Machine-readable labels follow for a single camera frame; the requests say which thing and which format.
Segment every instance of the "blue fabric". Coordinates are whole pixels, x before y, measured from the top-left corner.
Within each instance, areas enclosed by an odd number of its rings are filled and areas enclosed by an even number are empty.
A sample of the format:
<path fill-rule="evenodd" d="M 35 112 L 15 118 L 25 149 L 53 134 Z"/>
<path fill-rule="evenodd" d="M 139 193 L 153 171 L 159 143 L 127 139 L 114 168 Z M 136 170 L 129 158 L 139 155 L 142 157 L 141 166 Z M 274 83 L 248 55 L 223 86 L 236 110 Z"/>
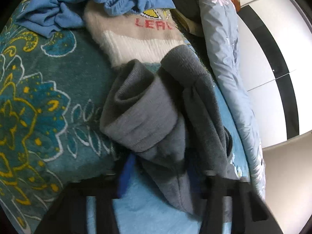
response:
<path fill-rule="evenodd" d="M 17 17 L 16 24 L 50 38 L 55 31 L 64 28 L 81 28 L 84 23 L 80 15 L 68 4 L 86 0 L 31 0 Z M 142 13 L 147 9 L 175 8 L 172 0 L 94 0 L 103 3 L 108 15 Z"/>
<path fill-rule="evenodd" d="M 127 161 L 124 164 L 124 167 L 118 178 L 118 190 L 117 190 L 118 198 L 121 198 L 126 192 L 134 166 L 135 166 L 135 155 L 131 153 L 128 156 Z"/>
<path fill-rule="evenodd" d="M 199 0 L 199 7 L 210 66 L 241 137 L 251 182 L 257 193 L 265 198 L 265 165 L 259 129 L 239 71 L 238 16 L 235 7 L 231 0 Z"/>

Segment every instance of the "gray sweatshirt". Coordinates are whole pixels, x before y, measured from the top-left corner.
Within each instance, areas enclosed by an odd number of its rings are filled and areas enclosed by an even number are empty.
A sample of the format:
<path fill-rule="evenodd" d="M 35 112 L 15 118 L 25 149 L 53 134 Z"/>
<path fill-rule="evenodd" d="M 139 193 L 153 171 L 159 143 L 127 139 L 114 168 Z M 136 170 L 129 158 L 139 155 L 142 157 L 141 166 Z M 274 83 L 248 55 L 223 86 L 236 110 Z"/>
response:
<path fill-rule="evenodd" d="M 172 49 L 156 74 L 138 60 L 129 62 L 106 99 L 100 129 L 140 156 L 180 210 L 201 214 L 204 206 L 186 171 L 188 145 L 199 156 L 195 164 L 202 174 L 213 170 L 236 178 L 228 160 L 231 136 L 221 122 L 211 75 L 185 45 Z"/>

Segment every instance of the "dark blue fabric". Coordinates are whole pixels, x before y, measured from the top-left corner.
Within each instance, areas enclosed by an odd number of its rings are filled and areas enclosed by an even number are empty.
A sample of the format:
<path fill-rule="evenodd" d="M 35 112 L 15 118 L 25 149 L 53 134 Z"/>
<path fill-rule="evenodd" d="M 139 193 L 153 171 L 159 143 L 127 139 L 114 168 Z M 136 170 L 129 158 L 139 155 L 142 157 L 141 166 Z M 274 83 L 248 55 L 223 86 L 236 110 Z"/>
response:
<path fill-rule="evenodd" d="M 31 0 L 17 17 L 16 24 L 47 38 L 63 28 L 81 28 L 84 23 L 80 15 L 68 5 L 86 0 Z M 141 13 L 147 9 L 175 8 L 172 0 L 94 0 L 103 3 L 108 15 Z"/>
<path fill-rule="evenodd" d="M 118 198 L 121 198 L 123 194 L 127 191 L 127 187 L 130 182 L 130 176 L 133 172 L 134 166 L 135 166 L 135 155 L 130 153 L 118 177 L 118 190 L 117 190 Z"/>

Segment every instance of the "crumpled blue cloth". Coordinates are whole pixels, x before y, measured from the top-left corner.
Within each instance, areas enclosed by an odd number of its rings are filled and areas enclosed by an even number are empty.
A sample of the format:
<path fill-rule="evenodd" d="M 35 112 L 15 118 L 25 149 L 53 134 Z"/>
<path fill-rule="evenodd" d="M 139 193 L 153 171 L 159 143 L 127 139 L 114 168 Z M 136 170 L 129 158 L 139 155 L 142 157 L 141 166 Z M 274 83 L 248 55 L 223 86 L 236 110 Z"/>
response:
<path fill-rule="evenodd" d="M 70 8 L 70 4 L 86 0 L 31 0 L 16 24 L 41 34 L 47 38 L 63 28 L 81 28 L 84 22 L 80 15 Z M 108 15 L 142 13 L 148 9 L 175 8 L 172 0 L 94 0 L 103 3 Z"/>

